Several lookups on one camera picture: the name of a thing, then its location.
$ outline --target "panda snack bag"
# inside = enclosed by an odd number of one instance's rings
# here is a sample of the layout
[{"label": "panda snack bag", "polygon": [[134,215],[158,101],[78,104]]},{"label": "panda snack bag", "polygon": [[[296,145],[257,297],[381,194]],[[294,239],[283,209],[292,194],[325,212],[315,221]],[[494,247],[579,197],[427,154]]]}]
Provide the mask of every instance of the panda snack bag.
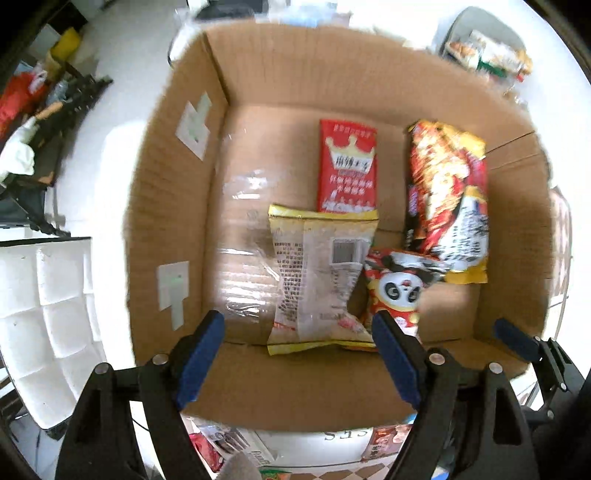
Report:
[{"label": "panda snack bag", "polygon": [[395,250],[372,249],[365,258],[369,303],[365,327],[371,333],[374,314],[386,310],[406,335],[417,336],[417,305],[421,293],[446,273],[432,257]]}]

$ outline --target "barcode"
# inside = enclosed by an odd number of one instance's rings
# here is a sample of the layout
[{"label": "barcode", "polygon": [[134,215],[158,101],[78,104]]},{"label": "barcode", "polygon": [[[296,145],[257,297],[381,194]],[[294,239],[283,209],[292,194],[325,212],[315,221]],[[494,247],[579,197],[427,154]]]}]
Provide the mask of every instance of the barcode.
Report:
[{"label": "barcode", "polygon": [[338,263],[361,263],[360,242],[361,239],[336,238],[332,245],[332,264]]}]

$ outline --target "panda face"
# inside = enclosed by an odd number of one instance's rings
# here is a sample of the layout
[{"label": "panda face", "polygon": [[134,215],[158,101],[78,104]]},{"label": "panda face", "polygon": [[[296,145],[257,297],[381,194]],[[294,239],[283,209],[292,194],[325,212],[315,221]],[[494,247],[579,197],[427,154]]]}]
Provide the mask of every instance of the panda face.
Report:
[{"label": "panda face", "polygon": [[388,307],[407,312],[415,310],[422,287],[421,279],[412,273],[387,273],[380,278],[378,294]]}]

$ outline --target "cardboard box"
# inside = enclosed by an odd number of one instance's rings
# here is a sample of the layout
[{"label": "cardboard box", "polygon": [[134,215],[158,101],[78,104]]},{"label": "cardboard box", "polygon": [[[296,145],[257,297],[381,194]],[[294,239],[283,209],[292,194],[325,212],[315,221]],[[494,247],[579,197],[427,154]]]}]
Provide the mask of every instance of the cardboard box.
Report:
[{"label": "cardboard box", "polygon": [[[191,149],[176,135],[188,102],[203,124]],[[270,357],[264,347],[278,285],[267,209],[271,202],[315,209],[320,118],[378,131],[382,246],[401,246],[407,127],[433,119],[486,141],[489,282],[426,291],[419,333],[468,367],[496,361],[509,377],[522,374],[526,364],[493,338],[492,325],[504,316],[532,335],[544,327],[549,173],[531,122],[469,73],[387,38],[253,22],[214,26],[194,42],[145,134],[126,224],[136,362],[169,351],[218,307],[227,341],[187,414],[322,432],[398,424],[412,412],[377,354],[321,348]],[[186,290],[171,295],[182,309],[161,310],[158,267],[187,261]],[[357,292],[352,309],[363,308],[365,292]]]}]

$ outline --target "screw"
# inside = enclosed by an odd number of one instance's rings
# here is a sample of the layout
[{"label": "screw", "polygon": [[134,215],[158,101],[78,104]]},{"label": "screw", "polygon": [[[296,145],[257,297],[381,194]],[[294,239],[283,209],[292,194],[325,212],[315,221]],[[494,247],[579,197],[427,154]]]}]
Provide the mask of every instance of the screw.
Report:
[{"label": "screw", "polygon": [[491,372],[493,372],[494,374],[500,374],[500,373],[502,373],[502,372],[503,372],[503,367],[502,367],[500,364],[496,363],[496,362],[493,362],[493,363],[491,363],[491,364],[488,366],[488,368],[489,368],[489,370],[490,370]]},{"label": "screw", "polygon": [[152,357],[152,363],[154,365],[164,365],[166,362],[168,362],[168,355],[166,353],[159,353]]},{"label": "screw", "polygon": [[429,355],[429,361],[434,365],[443,365],[445,363],[445,357],[440,353],[432,353]]},{"label": "screw", "polygon": [[98,364],[98,365],[95,367],[95,373],[96,373],[96,374],[99,374],[99,375],[105,374],[105,373],[107,373],[108,371],[109,371],[109,364],[107,364],[107,363],[105,363],[105,362],[103,362],[103,363],[101,363],[101,364]]}]

